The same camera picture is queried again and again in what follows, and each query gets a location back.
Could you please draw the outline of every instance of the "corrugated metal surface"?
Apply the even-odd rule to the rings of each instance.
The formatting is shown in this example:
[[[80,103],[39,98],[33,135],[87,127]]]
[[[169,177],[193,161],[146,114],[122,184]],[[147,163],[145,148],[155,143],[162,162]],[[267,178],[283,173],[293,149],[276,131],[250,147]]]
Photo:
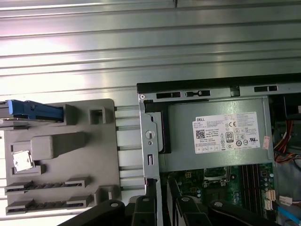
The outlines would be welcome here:
[[[179,0],[178,6],[2,0],[0,100],[113,99],[123,195],[142,193],[136,83],[301,71],[298,0]],[[3,158],[0,152],[0,189]],[[5,206],[0,190],[1,219]]]

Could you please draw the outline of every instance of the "slot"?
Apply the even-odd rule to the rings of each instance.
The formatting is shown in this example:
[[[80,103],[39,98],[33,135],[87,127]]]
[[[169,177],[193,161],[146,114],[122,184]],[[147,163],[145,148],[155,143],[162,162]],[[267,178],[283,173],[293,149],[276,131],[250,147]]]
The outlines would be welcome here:
[[[278,86],[269,86],[269,91],[277,91]]]
[[[210,96],[210,90],[201,90],[198,92],[198,96],[199,97],[207,97]]]
[[[156,96],[157,96],[157,99],[175,98],[175,97],[181,97],[181,93],[180,93],[180,92],[173,92],[173,93],[157,93]]]
[[[267,86],[257,86],[254,87],[254,92],[267,92],[268,91],[268,87]]]
[[[152,154],[147,155],[147,161],[149,166],[154,164],[154,159]]]

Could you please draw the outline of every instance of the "screw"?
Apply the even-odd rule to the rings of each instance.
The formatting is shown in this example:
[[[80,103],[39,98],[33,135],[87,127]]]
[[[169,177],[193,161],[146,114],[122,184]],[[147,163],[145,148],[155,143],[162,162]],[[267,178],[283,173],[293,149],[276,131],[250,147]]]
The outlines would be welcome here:
[[[222,203],[221,203],[221,202],[215,202],[214,205],[215,205],[216,207],[222,207]]]
[[[188,197],[183,197],[183,198],[181,198],[181,200],[182,200],[183,202],[188,202],[189,199],[190,199],[190,198],[188,198]]]

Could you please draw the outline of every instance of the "metal frame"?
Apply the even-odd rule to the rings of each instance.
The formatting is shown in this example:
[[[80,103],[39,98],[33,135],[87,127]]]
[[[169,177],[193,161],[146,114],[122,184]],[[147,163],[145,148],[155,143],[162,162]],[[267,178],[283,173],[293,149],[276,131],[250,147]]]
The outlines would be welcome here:
[[[258,86],[277,86],[276,91],[264,91],[264,92],[255,92],[254,87]],[[262,108],[264,112],[264,121],[265,126],[264,130],[266,132],[265,136],[271,137],[271,123],[269,116],[269,102],[267,95],[276,95],[276,94],[287,94],[287,93],[299,93],[301,83],[285,83],[285,84],[262,84],[262,85],[250,85],[240,87],[240,97],[231,97],[230,88],[206,88],[199,90],[210,90],[210,96],[206,97],[187,97],[185,93],[188,91],[198,92],[199,90],[172,90],[172,91],[162,91],[156,93],[139,93],[139,107],[140,107],[140,122],[141,122],[141,138],[142,138],[142,151],[143,151],[143,173],[145,178],[153,178],[157,180],[158,189],[157,189],[157,214],[158,214],[158,225],[160,225],[160,219],[162,216],[162,207],[161,207],[161,195],[159,194],[160,189],[160,158],[159,151],[162,147],[162,134],[161,131],[161,117],[154,117],[154,113],[145,112],[145,101],[153,101],[154,103],[163,103],[163,102],[184,102],[184,101],[195,101],[195,100],[208,100],[209,102],[220,102],[220,101],[236,101],[236,100],[252,100],[252,99],[262,99]],[[157,98],[157,93],[172,93],[180,92],[179,97],[174,98]],[[265,162],[273,161],[273,146],[272,142],[269,144],[269,151],[267,151],[268,158]]]

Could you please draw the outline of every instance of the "sticker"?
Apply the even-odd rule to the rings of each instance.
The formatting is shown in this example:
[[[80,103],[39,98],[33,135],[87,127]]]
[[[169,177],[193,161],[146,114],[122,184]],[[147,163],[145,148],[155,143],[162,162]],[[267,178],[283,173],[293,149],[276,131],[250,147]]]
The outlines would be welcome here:
[[[192,126],[197,154],[260,147],[256,112],[196,117]]]
[[[262,145],[263,149],[265,149],[265,150],[269,149],[269,140],[270,140],[270,137],[267,137],[267,136],[264,137],[263,145]]]

